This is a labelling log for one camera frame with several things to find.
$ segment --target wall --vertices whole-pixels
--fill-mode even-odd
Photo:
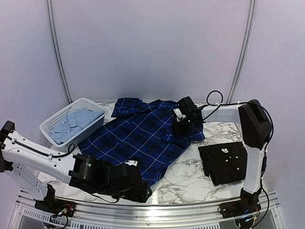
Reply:
[[[39,124],[66,105],[51,46],[45,2],[0,1],[0,125],[15,122],[26,138],[46,145]],[[0,174],[0,228],[8,220],[19,185]]]
[[[288,228],[305,225],[305,2],[260,0],[234,100],[257,98],[274,120],[265,181]]]
[[[53,2],[73,100],[228,95],[249,1]]]

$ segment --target laundry basket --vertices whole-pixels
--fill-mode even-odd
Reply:
[[[64,117],[67,113],[73,113],[77,110],[80,110],[82,108],[86,108],[90,111],[103,111],[103,114],[98,117],[95,121],[90,123],[87,127],[82,129],[80,132],[78,132],[76,135],[68,139],[66,142],[62,144],[57,144],[50,136],[51,130],[54,128],[54,126]],[[61,109],[56,114],[52,115],[50,118],[48,118],[46,121],[41,123],[39,126],[40,131],[42,134],[48,139],[49,142],[51,142],[55,147],[62,148],[64,151],[68,150],[69,145],[75,144],[76,146],[78,143],[82,142],[86,138],[88,138],[91,134],[93,134],[98,128],[103,126],[104,124],[104,117],[107,114],[107,110],[105,110],[102,106],[99,104],[91,101],[90,99],[86,98],[80,98],[76,100],[75,102],[71,103],[70,105],[66,106],[65,108]]]

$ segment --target blue plaid shirt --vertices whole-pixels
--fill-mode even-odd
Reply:
[[[143,103],[140,99],[117,101],[112,117],[89,138],[79,144],[84,155],[95,156],[113,165],[138,159],[143,180],[150,185],[160,180],[167,167],[190,146],[192,140],[203,140],[203,125],[193,133],[174,136],[173,101]]]

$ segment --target folded light blue shirt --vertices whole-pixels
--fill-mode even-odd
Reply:
[[[102,111],[94,112],[85,108],[74,113],[65,114],[65,116],[54,126],[49,135],[60,145],[76,135],[83,128],[87,127],[102,114]]]

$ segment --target white marble tabletop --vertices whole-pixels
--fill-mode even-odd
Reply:
[[[113,119],[111,114],[114,103],[102,103],[102,105],[108,110],[104,121],[104,123],[107,123]],[[203,132],[206,139],[192,142],[190,147],[168,167],[164,177],[151,187],[153,194],[145,205],[189,204],[227,199],[240,195],[243,181],[216,187],[213,185],[211,179],[203,174],[203,165],[198,150],[199,146],[241,141],[241,136],[235,124],[206,123]],[[76,148],[73,153],[80,153],[80,150]],[[40,173],[39,179],[51,184],[58,197],[105,203],[103,200],[70,187],[50,175]],[[114,201],[110,196],[99,196],[108,201]],[[118,204],[140,205],[141,203],[120,199]]]

